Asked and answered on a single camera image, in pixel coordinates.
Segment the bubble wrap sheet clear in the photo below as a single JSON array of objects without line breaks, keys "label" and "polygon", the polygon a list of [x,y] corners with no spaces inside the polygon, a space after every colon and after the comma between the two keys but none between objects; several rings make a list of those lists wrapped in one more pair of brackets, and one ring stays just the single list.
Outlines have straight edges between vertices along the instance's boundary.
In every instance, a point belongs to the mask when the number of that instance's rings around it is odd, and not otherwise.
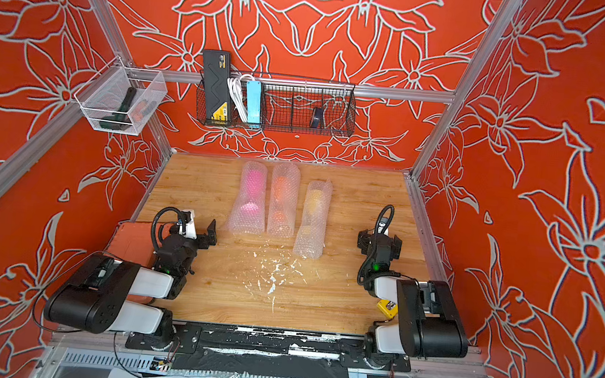
[{"label": "bubble wrap sheet clear", "polygon": [[302,220],[294,242],[295,255],[316,260],[323,254],[332,194],[333,185],[329,180],[314,180],[308,184]]}]

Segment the orange glass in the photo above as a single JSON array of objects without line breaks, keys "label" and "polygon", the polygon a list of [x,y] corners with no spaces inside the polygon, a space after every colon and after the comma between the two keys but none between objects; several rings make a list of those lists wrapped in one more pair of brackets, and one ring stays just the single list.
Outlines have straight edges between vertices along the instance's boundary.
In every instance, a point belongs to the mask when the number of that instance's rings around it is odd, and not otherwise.
[{"label": "orange glass", "polygon": [[300,170],[295,164],[284,162],[274,167],[266,231],[269,235],[293,237],[300,183]]}]

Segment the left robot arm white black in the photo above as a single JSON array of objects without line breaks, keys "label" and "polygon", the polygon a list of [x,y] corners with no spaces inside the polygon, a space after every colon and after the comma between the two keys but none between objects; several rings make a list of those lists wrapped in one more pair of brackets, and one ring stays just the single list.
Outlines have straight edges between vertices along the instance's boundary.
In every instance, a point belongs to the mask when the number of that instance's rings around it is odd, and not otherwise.
[{"label": "left robot arm white black", "polygon": [[130,333],[163,348],[176,335],[168,310],[131,296],[173,300],[185,287],[198,251],[217,244],[216,221],[197,233],[194,215],[173,206],[151,224],[154,262],[145,267],[104,254],[89,256],[47,300],[44,318],[92,334]]}]

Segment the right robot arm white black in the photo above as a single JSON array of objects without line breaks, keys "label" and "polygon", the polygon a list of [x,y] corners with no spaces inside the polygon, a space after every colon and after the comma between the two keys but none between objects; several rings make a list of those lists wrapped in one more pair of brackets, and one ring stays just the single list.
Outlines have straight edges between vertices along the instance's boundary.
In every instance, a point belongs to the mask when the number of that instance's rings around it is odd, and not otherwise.
[{"label": "right robot arm white black", "polygon": [[402,240],[363,230],[357,247],[365,255],[357,283],[372,297],[391,302],[395,317],[375,323],[365,334],[370,358],[464,358],[469,341],[448,283],[420,282],[391,269]]}]

